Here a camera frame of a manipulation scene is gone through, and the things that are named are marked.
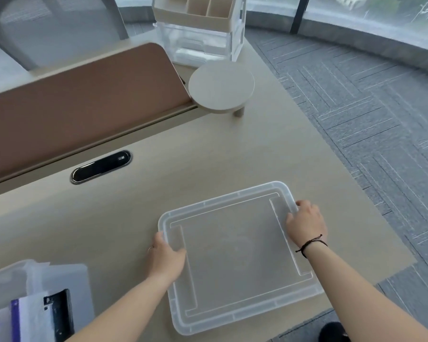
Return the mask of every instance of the black shoe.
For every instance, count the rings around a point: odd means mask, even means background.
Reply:
[[[319,342],[350,342],[350,338],[340,322],[331,322],[320,330]]]

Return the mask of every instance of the transparent plastic lid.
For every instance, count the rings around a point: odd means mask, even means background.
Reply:
[[[166,212],[158,228],[187,249],[168,290],[175,329],[192,335],[323,293],[285,233],[297,206],[278,181]]]

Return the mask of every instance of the beige organizer tray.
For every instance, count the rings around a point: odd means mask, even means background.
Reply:
[[[245,0],[153,0],[156,21],[232,32]]]

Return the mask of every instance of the desk surface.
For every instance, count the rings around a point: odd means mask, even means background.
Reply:
[[[195,109],[29,173],[26,182],[39,180],[1,194],[0,268],[24,258],[85,263],[98,314],[143,279],[161,214],[273,180],[320,206],[330,246],[370,282],[411,265],[411,253],[249,43],[238,61],[256,81],[243,118]],[[191,73],[177,69],[184,80]],[[69,183],[75,167],[119,148],[133,153],[130,165]],[[319,295],[183,337],[165,297],[141,340],[263,342],[329,307]]]

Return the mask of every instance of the round tabletop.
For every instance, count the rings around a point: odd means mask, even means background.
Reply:
[[[254,92],[252,73],[242,64],[214,61],[198,68],[188,82],[194,102],[211,113],[232,113],[244,107]]]

